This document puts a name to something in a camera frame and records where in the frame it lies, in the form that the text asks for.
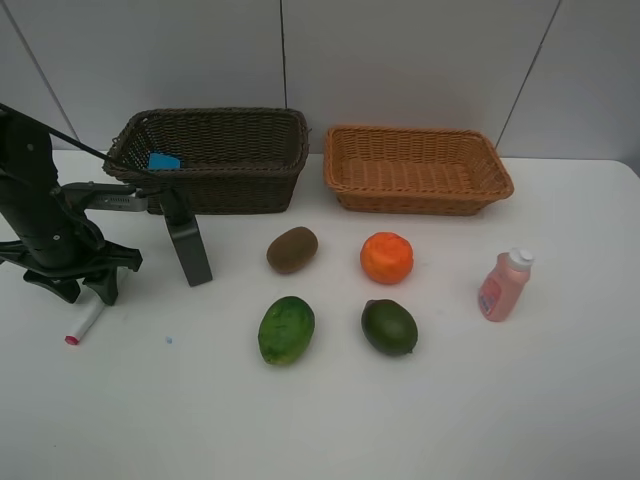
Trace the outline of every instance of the blue object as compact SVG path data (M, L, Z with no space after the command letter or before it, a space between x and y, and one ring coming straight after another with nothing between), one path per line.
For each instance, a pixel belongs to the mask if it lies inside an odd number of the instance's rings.
M149 170L174 170L180 168L180 160L171 155L152 153L149 155Z

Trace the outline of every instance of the black cable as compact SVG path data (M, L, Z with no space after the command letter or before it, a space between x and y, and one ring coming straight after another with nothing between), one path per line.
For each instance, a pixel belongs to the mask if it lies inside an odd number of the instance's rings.
M144 175L145 177L153 178L154 180L160 180L162 182L169 183L169 184L173 183L171 181L171 179L165 179L165 178L159 177L157 175L154 175L153 173L147 172L146 170L141 170L139 168L132 167L132 166L130 166L130 165L124 163L124 162L121 162L119 160L115 160L115 159L111 158L110 156L105 155L104 153L102 153L102 152L100 152L98 150L95 150L95 149L91 148L90 146L88 146L88 145L86 145L86 144L84 144L82 142L79 142L75 138L70 137L69 135L67 135L65 133L62 133L59 130L56 130L55 128L47 125L46 123L42 123L42 122L36 120L35 118L30 117L29 115L25 115L24 113L19 112L18 110L14 110L13 108L8 107L7 105L5 105L3 103L0 103L0 110L3 110L5 112L7 112L7 113L15 115L16 117L20 118L21 120L24 120L26 122L29 122L29 123L37 126L38 128L41 128L42 130L46 131L49 135L53 135L54 137L57 137L60 140L64 140L65 142L73 145L74 147L79 148L80 150L83 150L83 151L93 155L94 157L98 157L99 159L104 160L105 162L108 162L108 163L110 163L112 165L115 165L117 167L123 168L125 170L130 171L130 172L139 173L140 175Z

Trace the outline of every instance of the pink bottle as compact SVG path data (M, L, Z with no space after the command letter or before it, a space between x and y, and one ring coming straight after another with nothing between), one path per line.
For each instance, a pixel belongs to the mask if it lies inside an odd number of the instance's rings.
M533 255L524 248L512 248L498 255L496 267L487 275L478 294L480 311L487 320L507 319L531 277L531 265Z

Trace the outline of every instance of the orange wicker basket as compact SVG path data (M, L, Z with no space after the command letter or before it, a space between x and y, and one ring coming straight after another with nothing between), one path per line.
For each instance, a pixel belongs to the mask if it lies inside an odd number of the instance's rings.
M471 130L334 127L324 180L359 212L474 215L513 193L495 148Z

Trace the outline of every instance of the label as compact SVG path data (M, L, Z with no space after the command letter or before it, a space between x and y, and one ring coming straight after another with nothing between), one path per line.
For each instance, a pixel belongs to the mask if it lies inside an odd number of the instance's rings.
M498 300L500 300L500 294L502 294L502 289L498 282L493 278L487 278L480 288L480 295L478 296L478 304L485 315L493 313Z

